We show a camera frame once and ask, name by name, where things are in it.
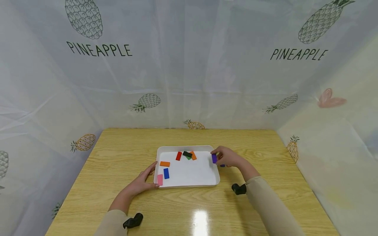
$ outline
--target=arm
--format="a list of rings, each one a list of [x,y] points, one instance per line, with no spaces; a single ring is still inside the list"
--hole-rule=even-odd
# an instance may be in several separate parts
[[[115,197],[94,236],[124,236],[127,234],[123,223],[130,218],[127,213],[133,198],[141,192],[159,187],[158,184],[146,183],[147,176],[153,173],[156,164],[157,162],[154,162],[145,171],[142,171]]]
[[[219,153],[217,165],[225,164],[240,170],[246,182],[249,202],[259,213],[270,236],[304,235],[289,209],[251,163],[223,146],[219,146],[211,153]]]

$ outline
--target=blue block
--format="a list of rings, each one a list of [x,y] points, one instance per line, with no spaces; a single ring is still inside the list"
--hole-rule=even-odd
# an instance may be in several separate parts
[[[165,168],[165,169],[164,169],[164,179],[169,179],[168,168]]]
[[[211,154],[211,157],[213,159],[213,163],[215,164],[217,162],[217,155],[216,154]]]

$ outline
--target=pineapple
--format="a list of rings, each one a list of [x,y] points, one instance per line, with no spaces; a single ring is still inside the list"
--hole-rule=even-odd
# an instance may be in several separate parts
[[[161,100],[156,94],[147,93],[139,99],[138,104],[133,104],[130,106],[130,109],[132,111],[136,111],[137,113],[142,111],[146,112],[144,109],[155,107],[159,105],[160,102]]]
[[[295,163],[297,163],[298,161],[298,147],[297,147],[298,141],[299,141],[299,137],[293,135],[290,138],[290,143],[286,147],[290,153],[291,158],[295,161]]]
[[[5,174],[8,170],[8,153],[4,151],[0,151],[0,180],[5,177]]]
[[[83,137],[79,138],[78,141],[72,141],[71,143],[71,152],[76,150],[87,151],[89,150],[96,141],[96,136],[94,134],[86,134]]]
[[[81,35],[98,39],[102,35],[102,20],[93,0],[65,0],[66,13],[72,27]]]
[[[275,109],[278,109],[278,110],[281,110],[281,109],[284,109],[288,106],[290,106],[291,104],[295,103],[296,101],[298,101],[298,95],[294,94],[290,97],[287,97],[285,99],[282,99],[279,103],[277,103],[277,105],[275,106],[268,106],[267,108],[263,109],[265,114],[270,114],[272,113]]]
[[[188,125],[191,130],[204,130],[205,126],[199,122],[192,122],[191,120],[186,120],[183,122],[185,125]]]
[[[53,217],[52,220],[55,219],[56,214],[58,214],[58,211],[59,211],[60,208],[62,207],[63,201],[64,201],[64,200],[62,200],[61,202],[58,202],[58,203],[55,205],[55,208],[53,209],[53,213],[51,214],[51,216]]]
[[[309,44],[318,40],[339,19],[342,9],[355,1],[335,0],[317,10],[302,26],[298,38]]]

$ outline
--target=tabletop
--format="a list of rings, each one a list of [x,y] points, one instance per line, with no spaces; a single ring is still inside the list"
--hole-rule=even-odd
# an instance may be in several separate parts
[[[159,147],[192,145],[230,147],[256,167],[307,236],[338,235],[275,131],[113,128],[102,132],[46,235],[93,235],[115,196],[156,160]],[[244,183],[238,169],[219,168],[219,174],[214,187],[136,196],[128,215],[144,218],[128,235],[268,235],[246,195],[231,189]]]

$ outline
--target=white tray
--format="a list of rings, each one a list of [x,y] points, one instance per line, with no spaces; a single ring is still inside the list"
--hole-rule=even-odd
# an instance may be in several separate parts
[[[158,174],[168,168],[169,179],[164,179],[160,188],[191,188],[215,186],[220,182],[218,167],[212,162],[211,146],[165,146],[159,147],[156,155],[158,163],[155,167],[153,182],[158,183]],[[178,152],[194,151],[197,160],[188,160],[182,155],[180,161],[176,160]],[[160,161],[170,162],[169,167],[160,166]]]

